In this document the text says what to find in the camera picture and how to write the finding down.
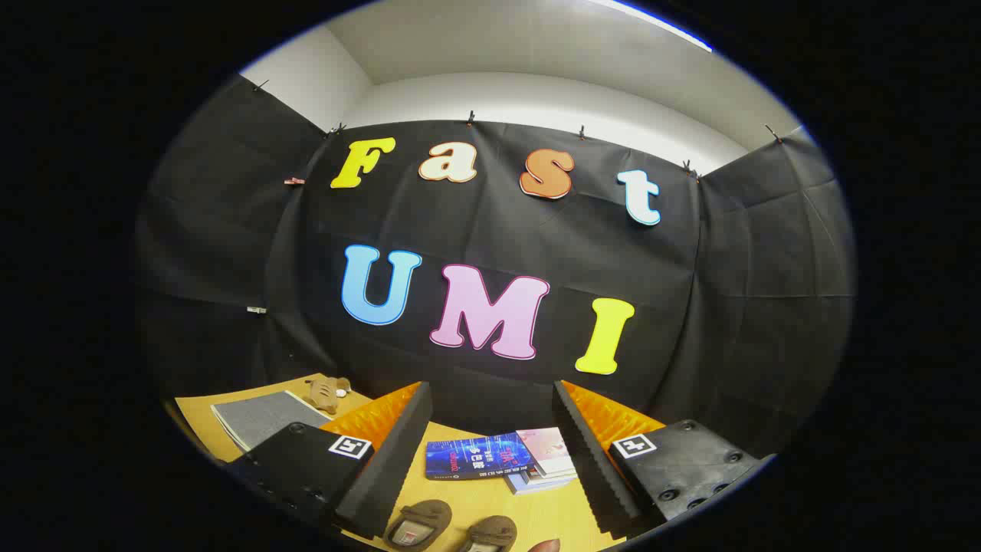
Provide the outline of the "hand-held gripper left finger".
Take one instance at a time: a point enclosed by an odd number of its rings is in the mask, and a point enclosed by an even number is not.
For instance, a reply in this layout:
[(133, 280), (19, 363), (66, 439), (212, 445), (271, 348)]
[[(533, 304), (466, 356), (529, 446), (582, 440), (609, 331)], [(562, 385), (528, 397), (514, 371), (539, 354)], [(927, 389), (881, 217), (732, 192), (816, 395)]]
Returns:
[(432, 414), (415, 382), (334, 422), (290, 422), (227, 464), (232, 478), (302, 523), (381, 537)]

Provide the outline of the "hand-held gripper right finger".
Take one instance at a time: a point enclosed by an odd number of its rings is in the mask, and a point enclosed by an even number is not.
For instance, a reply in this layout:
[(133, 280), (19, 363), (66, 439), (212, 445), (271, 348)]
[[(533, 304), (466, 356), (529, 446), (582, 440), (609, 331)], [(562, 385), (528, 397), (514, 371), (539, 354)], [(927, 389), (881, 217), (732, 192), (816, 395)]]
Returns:
[(564, 380), (553, 384), (553, 413), (598, 528), (616, 539), (686, 521), (775, 458), (754, 457), (693, 419), (656, 422)]

